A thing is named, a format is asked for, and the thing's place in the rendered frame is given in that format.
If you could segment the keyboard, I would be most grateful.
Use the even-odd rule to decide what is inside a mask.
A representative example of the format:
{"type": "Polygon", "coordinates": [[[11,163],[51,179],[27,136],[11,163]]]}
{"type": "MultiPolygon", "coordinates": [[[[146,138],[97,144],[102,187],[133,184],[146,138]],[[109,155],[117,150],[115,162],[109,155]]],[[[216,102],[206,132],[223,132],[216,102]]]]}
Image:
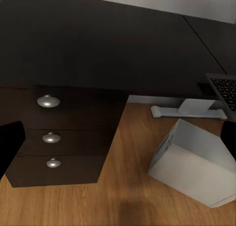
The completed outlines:
{"type": "Polygon", "coordinates": [[[236,114],[236,76],[203,73],[229,114],[236,114]]]}

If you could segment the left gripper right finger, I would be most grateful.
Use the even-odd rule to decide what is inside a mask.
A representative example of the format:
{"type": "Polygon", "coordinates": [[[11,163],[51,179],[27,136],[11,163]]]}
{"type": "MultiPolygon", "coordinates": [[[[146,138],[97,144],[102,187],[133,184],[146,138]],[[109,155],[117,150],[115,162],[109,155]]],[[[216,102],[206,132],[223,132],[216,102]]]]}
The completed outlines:
{"type": "Polygon", "coordinates": [[[236,123],[226,120],[220,138],[236,160],[236,123]]]}

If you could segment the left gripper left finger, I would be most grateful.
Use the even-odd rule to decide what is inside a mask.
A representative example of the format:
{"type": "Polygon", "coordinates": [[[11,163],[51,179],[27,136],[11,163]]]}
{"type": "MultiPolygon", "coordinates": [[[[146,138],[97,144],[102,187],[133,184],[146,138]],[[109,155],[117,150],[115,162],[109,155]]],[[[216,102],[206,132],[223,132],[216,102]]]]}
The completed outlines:
{"type": "Polygon", "coordinates": [[[0,126],[0,179],[4,176],[25,139],[26,134],[21,121],[0,126]]]}

